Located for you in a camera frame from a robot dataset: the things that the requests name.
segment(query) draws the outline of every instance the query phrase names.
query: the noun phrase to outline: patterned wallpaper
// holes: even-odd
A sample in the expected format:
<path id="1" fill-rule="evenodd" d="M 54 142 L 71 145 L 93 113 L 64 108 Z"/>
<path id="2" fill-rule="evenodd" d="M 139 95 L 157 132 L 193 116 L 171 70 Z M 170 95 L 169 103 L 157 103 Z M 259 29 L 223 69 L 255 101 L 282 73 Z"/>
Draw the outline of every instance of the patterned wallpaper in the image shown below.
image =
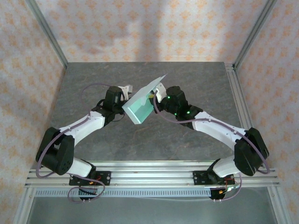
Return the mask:
<path id="1" fill-rule="evenodd" d="M 24 0 L 0 2 L 0 222 L 10 224 L 64 69 Z"/>
<path id="2" fill-rule="evenodd" d="M 69 62 L 235 61 L 267 0 L 37 0 Z"/>
<path id="3" fill-rule="evenodd" d="M 299 220 L 299 4 L 278 0 L 238 71 L 254 122 Z"/>

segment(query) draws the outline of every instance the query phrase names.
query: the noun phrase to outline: orange floral pattern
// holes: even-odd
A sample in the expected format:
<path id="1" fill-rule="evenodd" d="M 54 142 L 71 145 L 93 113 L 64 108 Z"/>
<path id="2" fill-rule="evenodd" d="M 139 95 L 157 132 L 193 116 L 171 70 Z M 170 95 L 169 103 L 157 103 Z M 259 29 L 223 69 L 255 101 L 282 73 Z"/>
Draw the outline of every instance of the orange floral pattern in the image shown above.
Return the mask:
<path id="1" fill-rule="evenodd" d="M 232 63 L 266 0 L 37 3 L 69 62 Z"/>
<path id="2" fill-rule="evenodd" d="M 276 3 L 238 75 L 269 161 L 283 181 L 293 223 L 299 220 L 299 8 Z"/>
<path id="3" fill-rule="evenodd" d="M 0 2 L 0 211 L 13 221 L 64 72 L 23 0 Z"/>

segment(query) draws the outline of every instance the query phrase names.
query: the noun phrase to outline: enclosure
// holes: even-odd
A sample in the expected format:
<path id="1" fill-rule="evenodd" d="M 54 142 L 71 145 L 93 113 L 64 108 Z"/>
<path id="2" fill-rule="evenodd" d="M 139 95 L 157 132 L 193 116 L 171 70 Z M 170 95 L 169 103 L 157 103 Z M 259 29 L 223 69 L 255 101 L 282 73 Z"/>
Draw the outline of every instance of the enclosure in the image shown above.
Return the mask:
<path id="1" fill-rule="evenodd" d="M 271 173 L 245 176 L 244 189 L 227 201 L 229 206 L 200 199 L 188 202 L 188 195 L 180 202 L 104 196 L 101 200 L 107 208 L 102 209 L 110 218 L 95 216 L 91 222 L 119 223 L 113 209 L 121 211 L 117 217 L 125 217 L 126 222 L 128 217 L 134 217 L 135 223 L 184 223 L 186 217 L 195 222 L 196 207 L 211 223 L 221 217 L 248 223 L 299 219 L 296 0 L 11 0 L 0 3 L 0 11 L 4 223 L 71 222 L 58 214 L 57 202 L 69 209 L 66 212 L 77 210 L 88 216 L 92 204 L 69 205 L 54 193 L 67 189 L 68 177 L 35 176 L 32 168 L 45 131 L 86 115 L 79 99 L 82 89 L 92 83 L 131 84 L 134 94 L 165 74 L 163 84 L 179 85 L 192 105 L 228 124 L 258 129 L 270 152 Z M 106 90 L 98 86 L 86 90 L 82 96 L 86 106 L 93 108 Z M 142 185 L 189 192 L 196 167 L 206 169 L 212 161 L 232 154 L 212 137 L 155 113 L 141 125 L 125 116 L 75 148 L 77 158 L 118 172 L 112 176 L 114 188 L 108 191 L 130 192 Z M 134 185 L 128 187 L 128 180 Z M 182 216 L 178 203 L 186 207 Z M 156 208 L 152 210 L 156 219 L 146 215 L 141 204 Z M 160 212 L 165 207 L 173 209 Z M 241 214 L 241 208 L 251 213 L 232 215 Z M 213 217 L 218 210 L 221 213 Z M 55 219 L 45 218 L 53 214 Z M 250 222 L 253 214 L 256 219 Z"/>

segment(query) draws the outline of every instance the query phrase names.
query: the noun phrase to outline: fabric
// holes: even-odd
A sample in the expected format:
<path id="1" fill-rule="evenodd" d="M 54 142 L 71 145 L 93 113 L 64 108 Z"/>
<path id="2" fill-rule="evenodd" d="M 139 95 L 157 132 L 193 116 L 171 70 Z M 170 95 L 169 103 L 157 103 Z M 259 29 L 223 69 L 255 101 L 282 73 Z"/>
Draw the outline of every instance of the fabric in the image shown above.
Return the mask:
<path id="1" fill-rule="evenodd" d="M 237 58 L 267 0 L 37 0 L 69 62 Z"/>
<path id="2" fill-rule="evenodd" d="M 12 223 L 64 69 L 24 0 L 0 3 L 0 222 Z"/>
<path id="3" fill-rule="evenodd" d="M 299 4 L 277 1 L 238 76 L 254 125 L 268 146 L 271 167 L 299 220 Z"/>

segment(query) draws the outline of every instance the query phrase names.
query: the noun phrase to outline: gray stone surface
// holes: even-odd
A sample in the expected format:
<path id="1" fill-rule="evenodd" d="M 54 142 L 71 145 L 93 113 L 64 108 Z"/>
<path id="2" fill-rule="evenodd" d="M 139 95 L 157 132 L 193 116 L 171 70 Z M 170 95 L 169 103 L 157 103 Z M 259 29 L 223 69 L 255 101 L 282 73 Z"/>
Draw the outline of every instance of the gray stone surface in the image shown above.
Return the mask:
<path id="1" fill-rule="evenodd" d="M 133 91 L 168 74 L 164 86 L 179 85 L 190 104 L 234 126 L 240 126 L 224 63 L 70 63 L 54 109 L 51 126 L 59 128 L 85 116 L 79 98 L 91 83 L 133 85 Z M 107 87 L 92 86 L 83 95 L 91 109 Z M 79 142 L 75 156 L 88 161 L 215 160 L 232 154 L 212 137 L 163 120 L 154 112 L 141 124 L 128 116 L 111 122 Z"/>

